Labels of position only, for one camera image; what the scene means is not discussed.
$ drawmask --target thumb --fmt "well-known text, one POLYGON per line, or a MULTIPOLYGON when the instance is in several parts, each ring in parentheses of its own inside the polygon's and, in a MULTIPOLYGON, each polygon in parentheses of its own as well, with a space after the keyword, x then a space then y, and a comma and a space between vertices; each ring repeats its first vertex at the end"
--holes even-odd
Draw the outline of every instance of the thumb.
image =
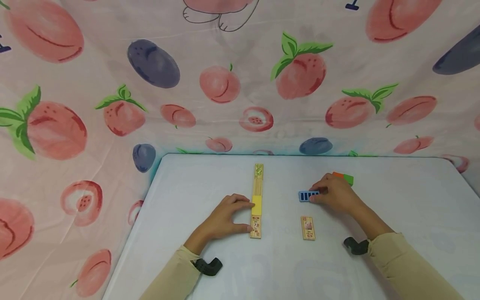
POLYGON ((248 224, 233 224, 232 233, 247 233, 252 231, 253 228, 248 224))
POLYGON ((320 203, 323 204, 326 202, 327 195, 326 194, 318 194, 318 195, 312 195, 309 198, 309 201, 311 203, 320 203))

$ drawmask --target person's right hand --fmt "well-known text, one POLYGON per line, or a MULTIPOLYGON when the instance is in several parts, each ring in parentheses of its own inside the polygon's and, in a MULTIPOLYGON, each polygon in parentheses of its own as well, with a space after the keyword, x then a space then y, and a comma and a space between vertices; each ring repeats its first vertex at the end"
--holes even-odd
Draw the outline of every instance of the person's right hand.
POLYGON ((366 206, 345 179, 330 173, 326 173, 310 188, 310 191, 320 192, 319 195, 311 196, 310 202, 326 204, 338 213, 351 215, 357 209, 366 206))

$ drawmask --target black wrist strap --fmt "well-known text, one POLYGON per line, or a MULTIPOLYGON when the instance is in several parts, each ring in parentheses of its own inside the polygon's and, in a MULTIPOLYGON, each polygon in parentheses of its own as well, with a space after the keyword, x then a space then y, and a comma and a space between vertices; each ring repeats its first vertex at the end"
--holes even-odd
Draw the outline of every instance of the black wrist strap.
POLYGON ((207 264, 203 258, 197 259, 197 261, 190 261, 193 266, 200 271, 200 273, 207 276, 215 276, 218 271, 223 267, 222 262, 218 258, 214 258, 211 263, 207 264))

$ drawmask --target white table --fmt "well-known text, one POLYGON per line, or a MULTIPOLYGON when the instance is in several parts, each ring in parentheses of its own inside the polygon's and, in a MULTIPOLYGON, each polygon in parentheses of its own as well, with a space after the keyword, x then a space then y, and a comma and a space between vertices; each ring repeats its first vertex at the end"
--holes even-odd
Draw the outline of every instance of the white table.
MULTIPOLYGON (((104 300, 137 300, 173 252, 227 194, 252 195, 255 163, 264 164, 261 240, 237 235, 212 242, 191 300, 397 299, 364 256, 342 241, 365 238, 348 217, 300 203, 326 172, 355 177, 353 189, 465 297, 480 295, 480 200, 439 158, 166 155, 113 273, 104 300), (316 240, 302 239, 312 216, 316 240)), ((249 223, 250 212, 235 216, 249 223)))

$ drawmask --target pink backdrop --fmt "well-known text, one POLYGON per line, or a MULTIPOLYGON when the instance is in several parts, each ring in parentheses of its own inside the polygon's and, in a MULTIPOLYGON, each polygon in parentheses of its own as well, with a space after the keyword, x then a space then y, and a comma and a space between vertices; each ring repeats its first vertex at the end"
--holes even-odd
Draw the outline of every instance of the pink backdrop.
POLYGON ((166 153, 438 156, 480 191, 475 0, 0 4, 5 299, 101 299, 166 153))

